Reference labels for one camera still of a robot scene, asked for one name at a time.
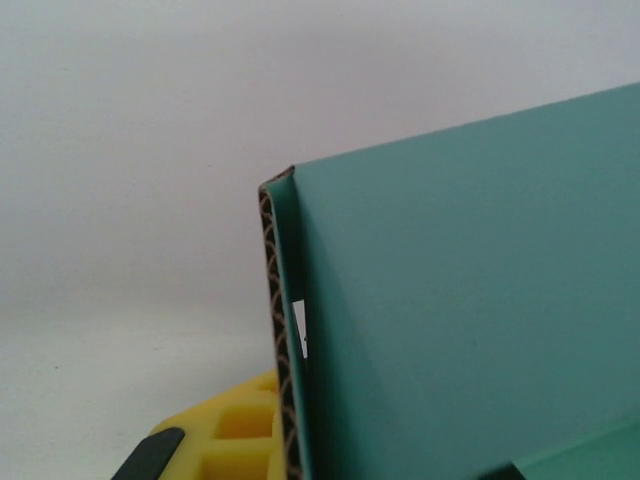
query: corrugated cardboard edge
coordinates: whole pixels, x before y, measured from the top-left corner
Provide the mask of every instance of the corrugated cardboard edge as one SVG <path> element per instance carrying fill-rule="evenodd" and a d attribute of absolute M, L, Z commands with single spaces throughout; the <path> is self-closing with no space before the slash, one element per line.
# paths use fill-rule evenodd
<path fill-rule="evenodd" d="M 292 175 L 294 167 L 290 167 L 280 175 L 265 182 L 258 189 L 260 217 L 267 260 L 267 278 L 271 299 L 271 321 L 273 324 L 273 340 L 275 344 L 278 386 L 280 393 L 280 411 L 282 415 L 282 433 L 284 438 L 284 455 L 288 480 L 302 480 L 304 472 L 300 461 L 300 444 L 298 436 L 298 420 L 293 395 L 293 378 L 291 355 L 287 342 L 287 322 L 283 303 L 283 281 L 278 269 L 278 248 L 276 245 L 274 205 L 271 194 L 267 190 L 270 183 Z"/>

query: white wall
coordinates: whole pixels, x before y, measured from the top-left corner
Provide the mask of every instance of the white wall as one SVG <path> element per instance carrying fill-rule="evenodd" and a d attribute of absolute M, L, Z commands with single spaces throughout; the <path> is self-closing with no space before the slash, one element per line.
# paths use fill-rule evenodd
<path fill-rule="evenodd" d="M 259 183 L 640 80 L 639 24 L 634 0 L 0 2 L 3 478 L 108 478 L 270 368 Z"/>

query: teal box flap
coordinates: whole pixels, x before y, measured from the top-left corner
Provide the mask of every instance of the teal box flap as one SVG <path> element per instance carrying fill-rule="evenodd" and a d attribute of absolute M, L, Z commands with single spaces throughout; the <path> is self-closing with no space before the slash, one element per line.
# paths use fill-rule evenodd
<path fill-rule="evenodd" d="M 640 85 L 292 178 L 318 478 L 472 478 L 637 413 Z"/>

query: black strip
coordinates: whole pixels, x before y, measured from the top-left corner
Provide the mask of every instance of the black strip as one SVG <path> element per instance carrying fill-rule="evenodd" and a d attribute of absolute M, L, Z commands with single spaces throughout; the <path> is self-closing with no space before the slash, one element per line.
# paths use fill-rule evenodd
<path fill-rule="evenodd" d="M 478 477 L 478 480 L 526 480 L 512 463 Z"/>
<path fill-rule="evenodd" d="M 178 427 L 145 438 L 111 480 L 158 480 L 183 438 L 184 430 Z"/>

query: cardboard box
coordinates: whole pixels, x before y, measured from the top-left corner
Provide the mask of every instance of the cardboard box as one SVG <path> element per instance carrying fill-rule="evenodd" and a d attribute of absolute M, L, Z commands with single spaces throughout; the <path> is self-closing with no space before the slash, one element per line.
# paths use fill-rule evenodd
<path fill-rule="evenodd" d="M 640 84 L 301 164 L 260 205 L 288 478 L 640 478 Z"/>

